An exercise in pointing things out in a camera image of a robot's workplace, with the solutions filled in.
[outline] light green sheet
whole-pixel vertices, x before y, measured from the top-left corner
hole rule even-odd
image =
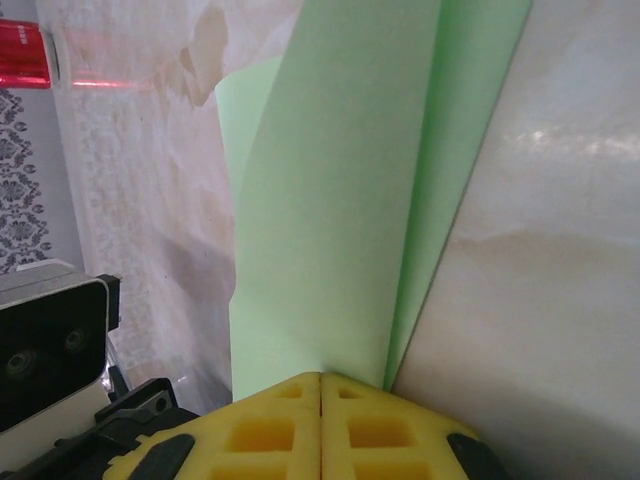
[[[529,0],[444,0],[384,387],[390,389],[482,145]]]
[[[279,70],[216,88],[234,399],[307,370],[395,377],[528,10],[400,3],[307,0]]]
[[[281,60],[277,57],[240,70],[216,86],[220,130],[236,206],[253,139]]]
[[[308,0],[246,164],[234,398],[307,370],[381,384],[439,0]]]

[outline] marble tile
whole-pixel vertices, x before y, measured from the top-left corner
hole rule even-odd
[[[516,478],[638,478],[640,4],[537,0],[396,392]]]
[[[113,341],[135,383],[230,401],[233,209],[213,88],[284,51],[301,1],[41,0],[85,267],[123,277]]]

